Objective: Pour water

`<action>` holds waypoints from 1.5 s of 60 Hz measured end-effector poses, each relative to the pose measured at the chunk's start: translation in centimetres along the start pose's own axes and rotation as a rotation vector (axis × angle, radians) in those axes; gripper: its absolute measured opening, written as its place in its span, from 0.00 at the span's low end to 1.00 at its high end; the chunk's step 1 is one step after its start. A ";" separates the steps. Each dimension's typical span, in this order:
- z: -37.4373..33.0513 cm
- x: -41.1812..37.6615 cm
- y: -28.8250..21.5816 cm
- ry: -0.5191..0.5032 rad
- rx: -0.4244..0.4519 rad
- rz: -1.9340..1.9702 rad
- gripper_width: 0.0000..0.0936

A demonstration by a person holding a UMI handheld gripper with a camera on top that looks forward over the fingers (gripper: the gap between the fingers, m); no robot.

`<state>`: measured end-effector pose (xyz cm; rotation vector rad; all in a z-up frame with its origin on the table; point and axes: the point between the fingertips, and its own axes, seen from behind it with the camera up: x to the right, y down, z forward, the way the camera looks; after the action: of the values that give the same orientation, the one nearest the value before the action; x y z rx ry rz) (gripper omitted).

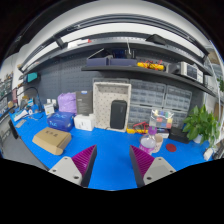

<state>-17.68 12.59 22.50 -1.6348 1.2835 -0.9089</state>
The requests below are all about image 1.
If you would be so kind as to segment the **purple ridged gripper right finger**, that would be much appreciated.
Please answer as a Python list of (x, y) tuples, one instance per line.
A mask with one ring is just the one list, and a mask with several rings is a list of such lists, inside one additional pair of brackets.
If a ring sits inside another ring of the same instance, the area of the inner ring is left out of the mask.
[(143, 187), (176, 172), (163, 157), (154, 158), (133, 145), (130, 146), (129, 156), (137, 187)]

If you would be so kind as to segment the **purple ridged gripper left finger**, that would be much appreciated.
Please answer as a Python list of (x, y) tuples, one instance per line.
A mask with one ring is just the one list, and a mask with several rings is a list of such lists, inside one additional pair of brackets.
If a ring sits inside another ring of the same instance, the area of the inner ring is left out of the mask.
[(89, 185), (94, 162), (97, 156), (97, 146), (90, 146), (73, 157), (64, 156), (49, 172), (76, 185)]

